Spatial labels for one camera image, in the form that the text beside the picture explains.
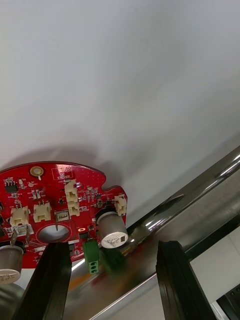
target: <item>white wall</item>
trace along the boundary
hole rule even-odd
[[[191,262],[192,268],[212,303],[240,284],[240,227]],[[111,320],[164,320],[159,287],[133,301]]]
[[[0,167],[97,167],[125,188],[132,224],[239,145],[239,11],[0,0]]]

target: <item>silver capacitor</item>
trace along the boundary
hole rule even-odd
[[[23,254],[19,246],[0,246],[0,285],[11,284],[20,278]]]
[[[103,213],[97,219],[97,224],[101,245],[104,248],[117,248],[128,240],[129,236],[124,221],[116,212]]]

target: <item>red circuit board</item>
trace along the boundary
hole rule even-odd
[[[40,177],[31,174],[33,167],[42,168]],[[48,226],[56,225],[55,214],[68,211],[65,185],[75,180],[79,205],[79,216],[72,215],[68,220],[59,221],[59,226],[64,226],[69,233],[62,242],[74,244],[71,261],[83,258],[82,233],[88,232],[93,239],[98,238],[96,214],[106,207],[115,208],[115,197],[124,198],[127,195],[120,186],[113,186],[103,190],[102,186],[106,176],[101,171],[84,165],[69,162],[34,162],[15,166],[0,172],[0,216],[1,227],[4,235],[0,236],[0,243],[10,241],[13,227],[10,224],[11,210],[28,207],[28,224],[31,228],[30,239],[19,235],[17,240],[25,247],[23,268],[35,268],[47,243],[40,240],[41,230]],[[50,220],[34,221],[34,205],[50,203]],[[122,216],[126,223],[126,214]]]

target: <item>circular hole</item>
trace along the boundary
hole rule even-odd
[[[46,226],[38,234],[38,239],[47,244],[50,242],[63,242],[68,237],[69,230],[64,225],[58,225],[57,230],[55,225]]]

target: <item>stainless steel rail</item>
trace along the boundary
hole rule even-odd
[[[158,241],[193,247],[240,213],[240,147],[128,228],[124,272],[72,272],[64,319],[107,319],[157,284]]]

